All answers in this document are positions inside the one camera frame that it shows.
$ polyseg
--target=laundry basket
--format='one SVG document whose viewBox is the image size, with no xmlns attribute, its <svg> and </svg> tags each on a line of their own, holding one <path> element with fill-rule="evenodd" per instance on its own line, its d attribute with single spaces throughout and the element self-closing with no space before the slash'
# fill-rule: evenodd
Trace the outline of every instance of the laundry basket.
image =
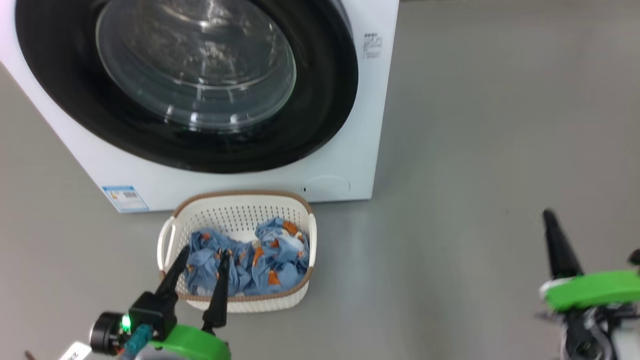
<svg viewBox="0 0 640 360">
<path fill-rule="evenodd" d="M 302 300 L 309 287 L 309 278 L 316 262 L 316 218 L 311 206 L 301 197 L 285 192 L 238 191 L 205 193 L 183 202 L 164 223 L 158 237 L 157 260 L 161 279 L 178 253 L 189 244 L 191 233 L 203 227 L 213 229 L 238 241 L 254 241 L 257 225 L 274 217 L 290 221 L 308 234 L 309 268 L 302 281 L 282 293 L 228 298 L 230 313 L 259 313 L 287 309 Z M 211 297 L 192 295 L 187 290 L 184 275 L 175 287 L 180 299 L 201 310 L 209 307 Z"/>
</svg>

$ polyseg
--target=washing machine door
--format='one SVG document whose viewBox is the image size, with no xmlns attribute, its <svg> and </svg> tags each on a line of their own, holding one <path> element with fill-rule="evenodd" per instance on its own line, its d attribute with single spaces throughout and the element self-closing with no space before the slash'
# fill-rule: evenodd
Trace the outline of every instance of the washing machine door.
<svg viewBox="0 0 640 360">
<path fill-rule="evenodd" d="M 58 105 L 171 167 L 286 165 L 335 135 L 355 100 L 336 0 L 17 0 L 15 16 L 26 62 Z"/>
</svg>

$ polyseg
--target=gray floor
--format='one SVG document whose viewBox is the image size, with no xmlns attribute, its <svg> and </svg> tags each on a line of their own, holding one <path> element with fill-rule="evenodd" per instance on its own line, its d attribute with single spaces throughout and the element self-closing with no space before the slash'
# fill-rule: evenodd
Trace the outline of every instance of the gray floor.
<svg viewBox="0 0 640 360">
<path fill-rule="evenodd" d="M 533 317 L 540 211 L 588 270 L 640 247 L 639 19 L 619 1 L 402 4 L 374 198 L 314 206 L 307 297 L 230 315 L 235 358 L 556 356 Z M 0 109 L 2 358 L 57 359 L 157 284 L 168 215 L 117 214 L 4 70 Z"/>
</svg>

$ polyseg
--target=crumpled laundry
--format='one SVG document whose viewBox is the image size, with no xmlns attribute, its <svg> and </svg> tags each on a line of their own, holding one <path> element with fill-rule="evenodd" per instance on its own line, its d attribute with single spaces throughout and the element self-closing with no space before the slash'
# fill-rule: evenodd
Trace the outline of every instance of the crumpled laundry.
<svg viewBox="0 0 640 360">
<path fill-rule="evenodd" d="M 294 288 L 309 264 L 308 237 L 292 222 L 274 218 L 257 226 L 258 241 L 241 242 L 215 229 L 191 235 L 184 276 L 192 294 L 211 296 L 218 281 L 220 252 L 231 250 L 229 296 L 264 295 Z"/>
</svg>

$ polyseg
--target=white washing machine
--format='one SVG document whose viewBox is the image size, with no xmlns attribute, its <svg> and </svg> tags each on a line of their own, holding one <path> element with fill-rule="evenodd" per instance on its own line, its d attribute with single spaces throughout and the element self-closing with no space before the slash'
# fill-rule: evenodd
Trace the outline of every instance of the white washing machine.
<svg viewBox="0 0 640 360">
<path fill-rule="evenodd" d="M 4 0 L 0 61 L 120 212 L 370 199 L 398 0 Z"/>
</svg>

